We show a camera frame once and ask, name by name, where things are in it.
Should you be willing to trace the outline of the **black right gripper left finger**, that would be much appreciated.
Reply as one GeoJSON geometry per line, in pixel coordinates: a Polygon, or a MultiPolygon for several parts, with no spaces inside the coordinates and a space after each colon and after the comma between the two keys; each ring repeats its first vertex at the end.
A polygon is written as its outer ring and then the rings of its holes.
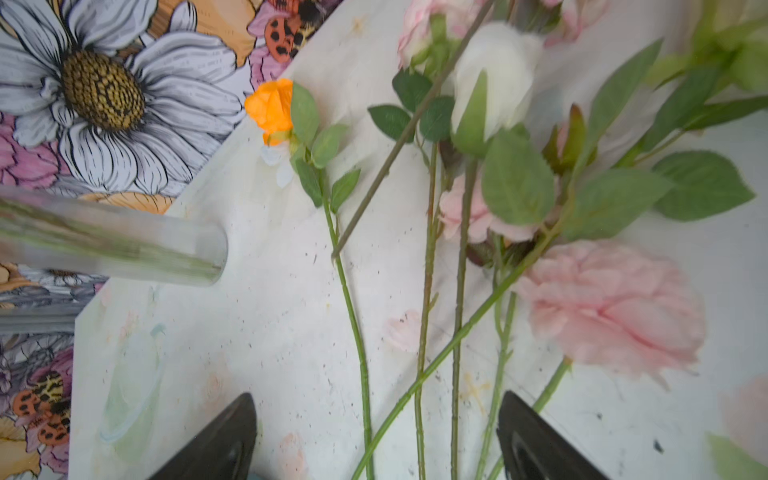
{"type": "Polygon", "coordinates": [[[256,437],[255,404],[252,395],[245,392],[150,479],[247,479],[256,437]]]}

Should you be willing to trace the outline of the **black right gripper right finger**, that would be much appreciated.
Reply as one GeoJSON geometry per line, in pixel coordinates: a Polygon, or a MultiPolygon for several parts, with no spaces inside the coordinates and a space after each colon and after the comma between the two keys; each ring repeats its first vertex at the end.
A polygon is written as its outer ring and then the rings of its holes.
{"type": "Polygon", "coordinates": [[[502,398],[496,432],[505,479],[608,479],[512,391],[502,398]]]}

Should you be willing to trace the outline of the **two pink carnations stem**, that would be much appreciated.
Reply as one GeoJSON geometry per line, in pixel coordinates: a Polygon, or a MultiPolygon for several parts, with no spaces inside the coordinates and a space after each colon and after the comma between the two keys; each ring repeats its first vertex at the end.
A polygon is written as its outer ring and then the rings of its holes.
{"type": "MultiPolygon", "coordinates": [[[[551,212],[552,226],[513,225],[492,213],[480,183],[479,193],[474,212],[488,210],[498,221],[487,234],[487,239],[495,235],[501,241],[491,258],[498,287],[557,222],[562,205],[551,212]]],[[[499,351],[490,418],[501,406],[519,302],[531,309],[535,337],[556,343],[563,355],[537,408],[547,404],[573,364],[660,381],[663,370],[684,370],[696,362],[706,328],[701,302],[689,282],[672,260],[618,243],[615,237],[555,239],[492,307],[499,351]]]]}

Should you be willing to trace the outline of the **cream rose stem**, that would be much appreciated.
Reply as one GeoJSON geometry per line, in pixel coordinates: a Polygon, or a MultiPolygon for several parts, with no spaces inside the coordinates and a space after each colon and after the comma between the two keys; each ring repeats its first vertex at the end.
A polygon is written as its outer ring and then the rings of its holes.
{"type": "Polygon", "coordinates": [[[429,173],[427,244],[423,285],[423,310],[417,352],[417,378],[413,392],[416,429],[417,475],[426,476],[426,440],[423,414],[423,386],[429,373],[438,371],[442,361],[451,362],[450,462],[451,478],[457,478],[460,443],[460,387],[462,338],[466,323],[464,304],[466,270],[470,243],[486,241],[497,219],[488,210],[480,214],[474,206],[479,193],[480,162],[487,144],[503,129],[522,122],[528,111],[543,41],[524,34],[501,21],[472,27],[453,57],[434,79],[434,87],[453,82],[454,107],[447,134],[429,132],[433,121],[421,117],[423,129],[417,142],[430,142],[426,151],[429,173]],[[432,363],[426,361],[429,315],[434,294],[434,273],[439,233],[459,236],[453,337],[449,346],[432,363]]]}

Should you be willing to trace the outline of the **clear ribbed glass vase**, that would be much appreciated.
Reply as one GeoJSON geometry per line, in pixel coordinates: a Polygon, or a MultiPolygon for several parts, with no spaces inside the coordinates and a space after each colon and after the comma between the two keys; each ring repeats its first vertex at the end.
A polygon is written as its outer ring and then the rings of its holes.
{"type": "Polygon", "coordinates": [[[40,269],[209,286],[228,257],[216,224],[4,186],[1,258],[40,269]]]}

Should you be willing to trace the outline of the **orange rose stem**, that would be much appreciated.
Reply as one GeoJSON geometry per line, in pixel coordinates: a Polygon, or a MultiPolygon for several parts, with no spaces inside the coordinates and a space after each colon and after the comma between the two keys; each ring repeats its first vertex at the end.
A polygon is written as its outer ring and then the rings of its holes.
{"type": "Polygon", "coordinates": [[[351,121],[323,118],[312,92],[286,78],[257,86],[245,100],[245,112],[261,129],[264,147],[287,155],[302,190],[323,212],[331,246],[338,247],[340,210],[355,192],[361,169],[351,167],[333,179],[329,168],[348,140],[351,121]]]}

